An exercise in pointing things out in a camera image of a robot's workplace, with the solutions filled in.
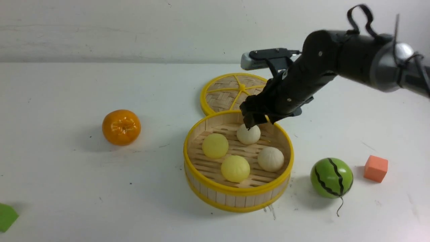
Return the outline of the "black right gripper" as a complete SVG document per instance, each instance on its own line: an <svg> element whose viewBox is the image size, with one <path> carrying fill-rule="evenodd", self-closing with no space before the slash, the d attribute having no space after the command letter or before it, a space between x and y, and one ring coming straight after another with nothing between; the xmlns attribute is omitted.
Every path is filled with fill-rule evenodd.
<svg viewBox="0 0 430 242"><path fill-rule="evenodd" d="M335 77L335 73L319 63L297 59L287 71L272 78L262 92L241 103L246 129L294 116L297 109Z"/></svg>

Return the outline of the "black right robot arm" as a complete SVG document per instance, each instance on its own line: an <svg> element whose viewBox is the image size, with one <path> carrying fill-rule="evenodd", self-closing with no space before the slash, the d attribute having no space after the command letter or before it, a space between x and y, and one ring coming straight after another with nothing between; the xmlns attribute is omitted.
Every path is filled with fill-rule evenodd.
<svg viewBox="0 0 430 242"><path fill-rule="evenodd" d="M300 51L273 48L245 53L241 68L269 68L273 75L262 92L240 104L248 129L301 115L301 107L337 76L382 92L403 88L429 97L429 66L422 64L422 55L387 34L370 37L319 30L306 37Z"/></svg>

